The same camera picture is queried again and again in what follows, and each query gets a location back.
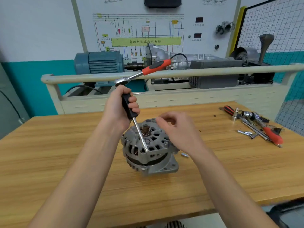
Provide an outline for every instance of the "alternator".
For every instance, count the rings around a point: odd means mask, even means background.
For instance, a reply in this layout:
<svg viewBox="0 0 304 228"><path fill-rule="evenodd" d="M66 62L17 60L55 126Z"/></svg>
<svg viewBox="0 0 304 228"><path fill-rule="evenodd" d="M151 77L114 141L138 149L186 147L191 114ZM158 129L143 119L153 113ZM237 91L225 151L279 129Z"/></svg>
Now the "alternator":
<svg viewBox="0 0 304 228"><path fill-rule="evenodd" d="M150 151L145 152L138 131L132 126L121 138L123 154L129 166L143 175L177 172L178 163L173 154L177 154L179 149L170 142L155 119L147 119L139 123L139 127Z"/></svg>

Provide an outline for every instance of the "wire mesh panel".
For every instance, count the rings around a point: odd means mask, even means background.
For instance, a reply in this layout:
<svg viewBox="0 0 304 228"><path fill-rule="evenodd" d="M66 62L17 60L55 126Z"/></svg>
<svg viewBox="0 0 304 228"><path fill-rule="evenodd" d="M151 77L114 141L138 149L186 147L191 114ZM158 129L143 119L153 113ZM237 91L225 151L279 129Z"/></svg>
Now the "wire mesh panel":
<svg viewBox="0 0 304 228"><path fill-rule="evenodd" d="M259 36L273 34L264 62L271 65L304 63L304 0L270 0L245 9L237 47L253 47L260 53ZM284 73L276 73L281 82ZM276 121L304 136L304 72L299 72Z"/></svg>

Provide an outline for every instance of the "blue electric motor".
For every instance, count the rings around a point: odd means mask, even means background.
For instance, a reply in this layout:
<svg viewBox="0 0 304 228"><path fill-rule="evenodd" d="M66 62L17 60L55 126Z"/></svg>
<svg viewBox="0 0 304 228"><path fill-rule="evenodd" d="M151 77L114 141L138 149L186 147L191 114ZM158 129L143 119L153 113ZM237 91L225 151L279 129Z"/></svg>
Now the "blue electric motor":
<svg viewBox="0 0 304 228"><path fill-rule="evenodd" d="M74 58L76 74L124 72L123 56L119 51L77 53ZM114 81L96 82L98 86L113 86Z"/></svg>

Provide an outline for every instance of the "wooden table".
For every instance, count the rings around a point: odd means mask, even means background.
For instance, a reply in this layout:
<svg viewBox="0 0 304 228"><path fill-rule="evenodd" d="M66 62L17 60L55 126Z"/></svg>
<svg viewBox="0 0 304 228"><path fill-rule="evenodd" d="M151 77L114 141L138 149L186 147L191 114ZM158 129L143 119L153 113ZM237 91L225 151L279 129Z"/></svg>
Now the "wooden table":
<svg viewBox="0 0 304 228"><path fill-rule="evenodd" d="M143 109L138 117L186 111L202 138L260 205L304 196L304 138L285 129L284 147L236 130L248 130L219 110L235 102ZM0 141L0 227L24 227L77 157L102 113L34 117ZM215 212L191 160L175 156L179 171L142 177L119 144L88 227L133 227Z"/></svg>

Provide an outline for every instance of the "hand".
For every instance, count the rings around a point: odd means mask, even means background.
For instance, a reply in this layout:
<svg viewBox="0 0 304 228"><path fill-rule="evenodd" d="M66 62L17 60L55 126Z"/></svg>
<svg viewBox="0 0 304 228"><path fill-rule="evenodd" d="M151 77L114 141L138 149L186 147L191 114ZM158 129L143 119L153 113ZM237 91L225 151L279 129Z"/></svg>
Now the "hand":
<svg viewBox="0 0 304 228"><path fill-rule="evenodd" d="M128 119L127 113L123 108L123 101L121 98L122 94L128 93L131 93L131 89L123 85L119 85L108 98L102 117L102 121L105 120L110 122L112 126L115 126L121 134L125 132L130 125L130 120ZM130 103L128 106L133 112L139 114L140 109L136 101L137 98L133 96L133 93L131 93L131 97L129 97Z"/></svg>
<svg viewBox="0 0 304 228"><path fill-rule="evenodd" d="M201 151L202 148L206 149L191 117L186 113L167 112L156 117L156 122L168 134L170 141L190 156Z"/></svg>

